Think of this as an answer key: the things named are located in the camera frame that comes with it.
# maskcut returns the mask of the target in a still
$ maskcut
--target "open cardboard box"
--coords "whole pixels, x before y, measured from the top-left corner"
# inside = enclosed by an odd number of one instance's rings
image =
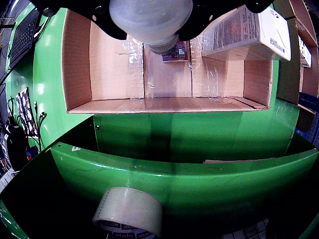
[[[144,63],[139,61],[131,67],[132,55],[129,50],[123,51],[123,44],[127,42],[111,39],[88,19],[67,11],[61,58],[68,113],[243,112],[270,108],[272,61],[221,62],[204,59],[200,51],[192,49],[191,64],[163,63],[160,56],[145,50]],[[138,48],[135,56],[140,54],[141,43],[132,44],[129,47]],[[179,70],[172,72],[174,64],[179,64]],[[223,91],[211,95],[209,82],[216,77]]]
[[[275,0],[274,9],[288,22],[292,50],[291,61],[280,63],[277,97],[298,105],[299,92],[318,97],[319,61],[315,30],[302,0]],[[310,68],[303,67],[300,63],[298,35],[312,56]],[[311,127],[315,113],[300,105],[299,107],[301,111],[296,127],[306,132]]]

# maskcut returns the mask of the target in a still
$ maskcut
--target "clear packing tape roll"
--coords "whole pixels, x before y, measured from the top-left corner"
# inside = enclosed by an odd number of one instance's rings
[[[114,238],[160,238],[162,206],[152,195],[124,187],[108,189],[93,223]]]

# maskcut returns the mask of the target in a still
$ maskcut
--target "keyboard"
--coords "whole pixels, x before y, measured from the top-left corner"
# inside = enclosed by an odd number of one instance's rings
[[[33,47],[33,36],[39,24],[39,15],[39,11],[33,9],[16,28],[9,54],[11,68]]]

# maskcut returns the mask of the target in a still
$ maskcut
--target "tape roll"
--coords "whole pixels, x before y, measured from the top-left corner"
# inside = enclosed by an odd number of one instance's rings
[[[160,238],[162,206],[155,197],[133,188],[108,189],[93,223],[118,238]]]

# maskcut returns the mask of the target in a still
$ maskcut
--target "black bag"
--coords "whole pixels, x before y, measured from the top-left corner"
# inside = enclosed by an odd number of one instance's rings
[[[27,163],[28,138],[19,126],[9,126],[1,131],[1,148],[14,171],[20,171]]]

